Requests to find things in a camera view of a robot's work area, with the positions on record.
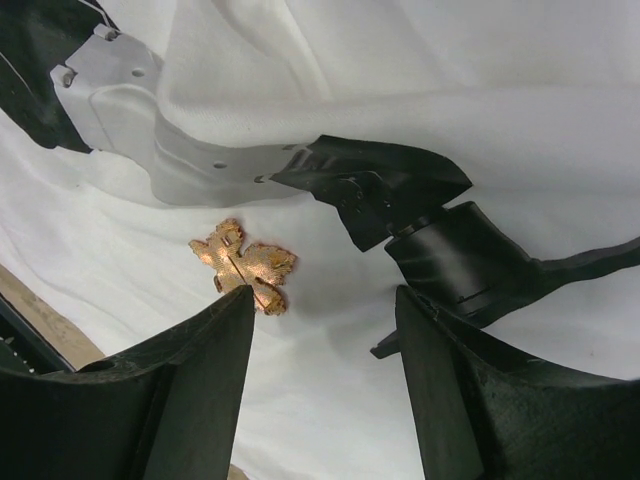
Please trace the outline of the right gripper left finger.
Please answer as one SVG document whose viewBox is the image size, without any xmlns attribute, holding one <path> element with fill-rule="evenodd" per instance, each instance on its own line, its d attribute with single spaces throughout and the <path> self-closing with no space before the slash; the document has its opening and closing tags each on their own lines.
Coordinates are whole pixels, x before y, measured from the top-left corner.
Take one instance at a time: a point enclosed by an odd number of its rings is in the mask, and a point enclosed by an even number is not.
<svg viewBox="0 0 640 480">
<path fill-rule="evenodd" d="M 225 479 L 254 331 L 238 287 L 78 374 L 92 394 L 84 479 Z"/>
</svg>

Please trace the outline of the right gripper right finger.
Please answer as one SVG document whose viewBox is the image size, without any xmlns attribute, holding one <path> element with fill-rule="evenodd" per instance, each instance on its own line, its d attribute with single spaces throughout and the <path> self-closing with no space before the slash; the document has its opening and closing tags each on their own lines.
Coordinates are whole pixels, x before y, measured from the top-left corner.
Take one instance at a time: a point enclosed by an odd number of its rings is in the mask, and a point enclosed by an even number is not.
<svg viewBox="0 0 640 480">
<path fill-rule="evenodd" d="M 428 479 L 635 479 L 639 384 L 523 352 L 410 288 L 395 318 Z"/>
</svg>

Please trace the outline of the white printed t-shirt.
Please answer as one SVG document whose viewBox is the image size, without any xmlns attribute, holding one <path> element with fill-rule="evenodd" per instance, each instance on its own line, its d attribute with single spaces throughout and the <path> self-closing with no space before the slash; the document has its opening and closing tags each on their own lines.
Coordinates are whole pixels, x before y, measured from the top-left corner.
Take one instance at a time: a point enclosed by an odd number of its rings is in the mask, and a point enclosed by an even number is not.
<svg viewBox="0 0 640 480">
<path fill-rule="evenodd" d="M 531 256 L 639 234 L 635 1 L 104 1 L 91 16 L 154 52 L 150 147 L 171 127 L 203 164 L 38 145 L 1 116 L 1 262 L 105 354 L 218 297 L 189 242 L 240 220 L 294 252 L 288 312 L 257 319 L 232 460 L 252 479 L 419 479 L 394 325 L 402 275 L 336 211 L 238 156 L 322 134 L 451 158 L 466 199 Z"/>
</svg>

